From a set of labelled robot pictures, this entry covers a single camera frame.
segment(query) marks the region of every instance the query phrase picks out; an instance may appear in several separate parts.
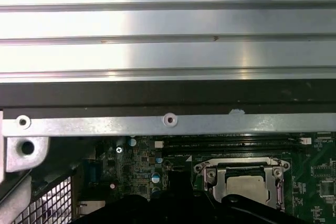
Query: motherboard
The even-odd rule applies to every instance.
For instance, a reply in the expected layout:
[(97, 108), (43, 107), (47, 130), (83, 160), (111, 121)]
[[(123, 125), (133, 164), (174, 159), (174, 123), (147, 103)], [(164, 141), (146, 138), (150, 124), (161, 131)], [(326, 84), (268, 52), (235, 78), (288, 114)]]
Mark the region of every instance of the motherboard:
[(107, 137), (83, 165), (85, 200), (150, 199), (180, 170), (215, 199), (241, 194), (310, 223), (336, 223), (333, 132)]

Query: green circuit board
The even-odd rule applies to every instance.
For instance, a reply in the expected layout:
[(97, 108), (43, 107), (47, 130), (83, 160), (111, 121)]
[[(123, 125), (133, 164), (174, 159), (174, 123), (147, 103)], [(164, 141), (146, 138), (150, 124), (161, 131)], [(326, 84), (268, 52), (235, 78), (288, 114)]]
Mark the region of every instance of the green circuit board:
[(138, 194), (147, 199), (167, 186), (170, 170), (191, 173), (195, 189), (203, 179), (193, 166), (212, 158), (274, 157), (287, 161), (285, 212), (310, 223), (336, 223), (336, 134), (134, 136), (101, 142), (95, 162), (101, 171), (88, 185), (105, 188), (106, 201)]

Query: metal mesh grille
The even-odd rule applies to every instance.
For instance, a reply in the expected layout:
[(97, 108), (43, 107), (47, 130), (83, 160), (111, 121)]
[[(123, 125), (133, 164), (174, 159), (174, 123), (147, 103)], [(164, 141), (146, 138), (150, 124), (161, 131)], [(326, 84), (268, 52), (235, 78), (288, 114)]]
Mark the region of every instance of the metal mesh grille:
[(67, 224), (71, 222), (71, 177), (31, 203), (12, 224)]

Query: cpu socket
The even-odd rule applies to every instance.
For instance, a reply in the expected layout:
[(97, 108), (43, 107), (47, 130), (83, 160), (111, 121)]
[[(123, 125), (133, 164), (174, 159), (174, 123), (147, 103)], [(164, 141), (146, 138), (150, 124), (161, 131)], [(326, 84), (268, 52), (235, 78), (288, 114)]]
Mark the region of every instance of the cpu socket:
[(272, 157), (215, 158), (194, 166), (217, 201), (238, 194), (282, 211), (283, 174), (289, 169), (290, 163)]

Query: metal rail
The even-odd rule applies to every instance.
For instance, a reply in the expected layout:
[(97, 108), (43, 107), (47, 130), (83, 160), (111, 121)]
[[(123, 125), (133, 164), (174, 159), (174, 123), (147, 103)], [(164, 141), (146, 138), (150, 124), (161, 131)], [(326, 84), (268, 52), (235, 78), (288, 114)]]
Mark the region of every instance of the metal rail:
[(335, 0), (0, 0), (0, 82), (336, 78)]

